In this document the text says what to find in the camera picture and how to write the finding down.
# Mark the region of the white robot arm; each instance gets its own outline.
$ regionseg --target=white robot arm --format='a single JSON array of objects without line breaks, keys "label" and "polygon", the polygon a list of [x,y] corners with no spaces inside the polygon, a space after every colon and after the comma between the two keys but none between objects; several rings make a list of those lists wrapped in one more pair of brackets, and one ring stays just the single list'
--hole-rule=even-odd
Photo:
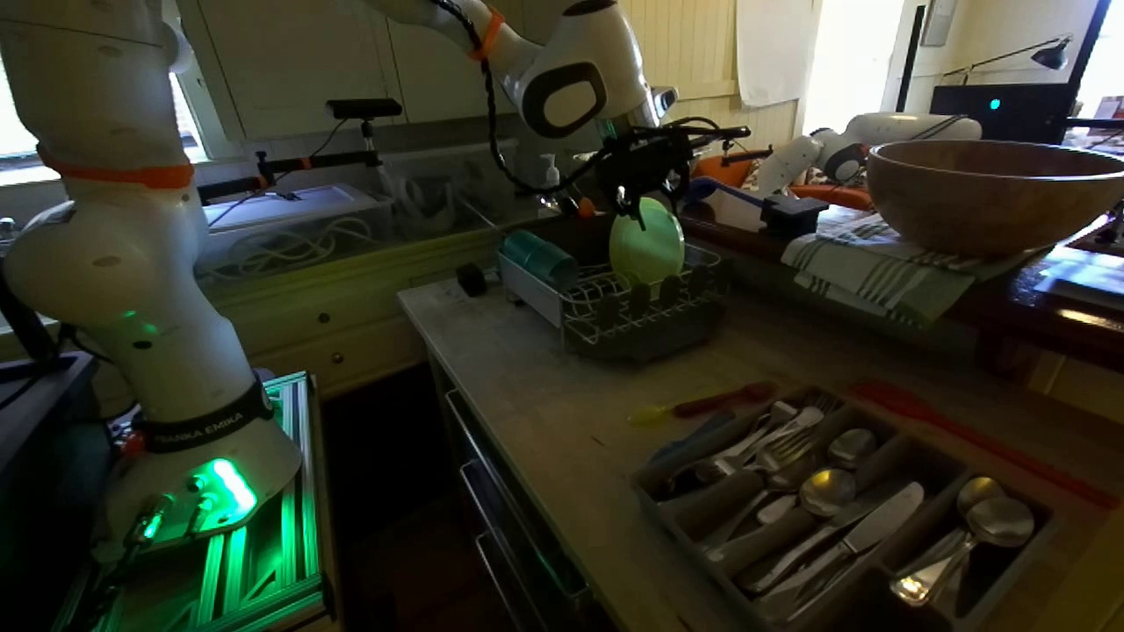
[{"label": "white robot arm", "polygon": [[907,111],[864,111],[847,123],[842,133],[823,128],[807,138],[790,140],[770,155],[744,195],[782,197],[790,184],[818,170],[827,184],[854,184],[864,171],[864,150],[886,140],[978,140],[983,128],[964,116],[907,116]]},{"label": "white robot arm", "polygon": [[[597,147],[656,123],[612,0],[573,3],[544,46],[482,0],[368,3],[471,44],[536,138]],[[4,0],[0,46],[18,116],[69,197],[18,234],[4,275],[25,305],[73,322],[138,392],[142,450],[108,480],[102,557],[119,557],[138,522],[156,522],[146,549],[246,522],[300,461],[235,327],[193,276],[202,210],[167,87],[183,40],[162,0]]]},{"label": "white robot arm", "polygon": [[368,0],[374,10],[427,24],[488,60],[505,99],[539,140],[594,150],[604,138],[656,128],[634,34],[613,0],[578,0],[563,10],[551,40],[518,40],[482,0]]}]

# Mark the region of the drawer organizer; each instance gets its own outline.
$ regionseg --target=drawer organizer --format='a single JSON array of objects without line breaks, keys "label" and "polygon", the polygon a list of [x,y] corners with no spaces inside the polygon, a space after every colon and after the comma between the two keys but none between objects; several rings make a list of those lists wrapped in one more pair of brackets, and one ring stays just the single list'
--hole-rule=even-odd
[{"label": "drawer organizer", "polygon": [[971,629],[1051,513],[826,390],[720,411],[633,479],[755,624]]}]

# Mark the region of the large bowl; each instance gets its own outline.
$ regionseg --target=large bowl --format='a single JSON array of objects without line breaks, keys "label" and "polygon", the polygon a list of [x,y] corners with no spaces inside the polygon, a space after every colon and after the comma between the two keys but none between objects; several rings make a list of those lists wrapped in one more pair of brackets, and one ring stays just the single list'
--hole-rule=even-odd
[{"label": "large bowl", "polygon": [[867,150],[875,210],[908,241],[1010,258],[1061,241],[1124,197],[1124,163],[1017,140],[899,140]]}]

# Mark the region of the dish rack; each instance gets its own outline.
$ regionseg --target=dish rack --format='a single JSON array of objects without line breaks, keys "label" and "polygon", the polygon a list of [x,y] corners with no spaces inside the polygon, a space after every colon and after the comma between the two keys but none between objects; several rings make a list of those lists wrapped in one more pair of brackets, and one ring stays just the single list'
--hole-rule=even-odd
[{"label": "dish rack", "polygon": [[656,362],[710,340],[728,312],[724,258],[711,250],[687,245],[680,276],[649,288],[612,275],[604,221],[549,221],[531,232],[573,258],[575,275],[557,281],[502,245],[498,281],[557,327],[575,354]]}]

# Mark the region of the dish drying rack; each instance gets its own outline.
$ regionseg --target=dish drying rack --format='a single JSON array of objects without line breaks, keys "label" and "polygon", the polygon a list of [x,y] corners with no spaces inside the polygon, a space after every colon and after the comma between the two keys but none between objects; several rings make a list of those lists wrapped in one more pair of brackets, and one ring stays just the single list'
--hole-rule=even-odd
[{"label": "dish drying rack", "polygon": [[581,253],[567,286],[536,276],[502,250],[494,258],[502,288],[557,327],[575,354],[656,362],[715,334],[728,312],[728,271],[711,250],[687,245],[680,276],[661,286],[620,286],[597,245],[594,259]]}]

